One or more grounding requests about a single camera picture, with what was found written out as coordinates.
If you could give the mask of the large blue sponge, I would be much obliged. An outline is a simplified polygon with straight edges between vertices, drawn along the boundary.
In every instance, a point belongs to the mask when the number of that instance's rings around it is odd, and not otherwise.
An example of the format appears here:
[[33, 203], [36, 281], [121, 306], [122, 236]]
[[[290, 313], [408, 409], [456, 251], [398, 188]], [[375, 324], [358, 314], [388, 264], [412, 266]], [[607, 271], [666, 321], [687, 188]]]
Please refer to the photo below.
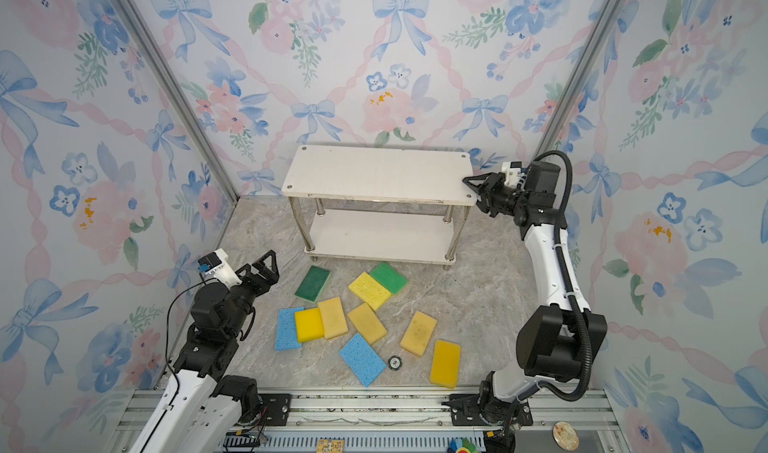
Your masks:
[[359, 333], [341, 348], [339, 354], [363, 387], [369, 387], [387, 368], [386, 363]]

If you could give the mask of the tan yellow orange-backed sponge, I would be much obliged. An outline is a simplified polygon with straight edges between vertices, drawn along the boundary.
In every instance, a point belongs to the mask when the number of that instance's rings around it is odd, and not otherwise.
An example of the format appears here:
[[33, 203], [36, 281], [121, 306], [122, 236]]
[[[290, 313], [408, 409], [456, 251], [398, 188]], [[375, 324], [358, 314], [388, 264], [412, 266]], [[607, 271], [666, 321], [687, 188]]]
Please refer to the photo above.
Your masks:
[[422, 357], [437, 323], [437, 319], [417, 311], [400, 341], [400, 347], [417, 357]]

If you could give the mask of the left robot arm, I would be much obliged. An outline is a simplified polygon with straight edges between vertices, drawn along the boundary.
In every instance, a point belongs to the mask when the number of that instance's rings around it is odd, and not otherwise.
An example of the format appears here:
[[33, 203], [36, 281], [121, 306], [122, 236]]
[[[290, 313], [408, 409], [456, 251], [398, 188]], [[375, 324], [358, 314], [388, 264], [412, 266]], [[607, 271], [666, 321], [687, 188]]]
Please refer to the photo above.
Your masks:
[[198, 260], [198, 272], [192, 324], [132, 452], [214, 452], [232, 427], [253, 426], [265, 414], [257, 380], [226, 371], [253, 328], [255, 300], [280, 279], [277, 254], [234, 269], [217, 249]]

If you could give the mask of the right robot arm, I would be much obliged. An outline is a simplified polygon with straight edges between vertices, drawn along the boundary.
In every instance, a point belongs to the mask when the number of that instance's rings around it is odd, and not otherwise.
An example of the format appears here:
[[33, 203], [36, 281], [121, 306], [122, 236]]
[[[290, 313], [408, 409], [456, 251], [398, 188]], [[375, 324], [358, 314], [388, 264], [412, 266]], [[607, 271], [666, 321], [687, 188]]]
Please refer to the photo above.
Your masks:
[[566, 402], [581, 399], [607, 334], [604, 316], [584, 298], [567, 251], [567, 200], [557, 197], [559, 179], [570, 188], [570, 166], [519, 162], [501, 171], [463, 178], [480, 211], [512, 218], [532, 261], [539, 304], [521, 327], [515, 360], [490, 373], [473, 396], [451, 407], [490, 426], [517, 421], [530, 397], [541, 390]]

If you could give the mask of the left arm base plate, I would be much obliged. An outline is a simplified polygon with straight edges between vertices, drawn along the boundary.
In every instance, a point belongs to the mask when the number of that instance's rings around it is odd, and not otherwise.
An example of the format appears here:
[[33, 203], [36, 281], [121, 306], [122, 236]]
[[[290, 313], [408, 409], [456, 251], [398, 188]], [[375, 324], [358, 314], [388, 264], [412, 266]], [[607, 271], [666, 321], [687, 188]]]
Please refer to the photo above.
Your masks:
[[241, 402], [243, 427], [285, 426], [293, 397], [287, 393], [258, 394]]

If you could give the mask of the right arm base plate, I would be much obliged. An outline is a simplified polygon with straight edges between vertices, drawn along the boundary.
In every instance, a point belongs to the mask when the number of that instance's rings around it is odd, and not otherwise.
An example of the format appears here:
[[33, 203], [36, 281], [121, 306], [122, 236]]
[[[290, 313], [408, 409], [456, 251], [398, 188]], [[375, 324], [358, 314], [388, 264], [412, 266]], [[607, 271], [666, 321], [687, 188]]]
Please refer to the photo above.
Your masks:
[[480, 394], [451, 394], [442, 403], [448, 408], [453, 426], [478, 426], [501, 428], [511, 412], [511, 426], [532, 426], [533, 417], [528, 403], [512, 406], [494, 397], [482, 404]]

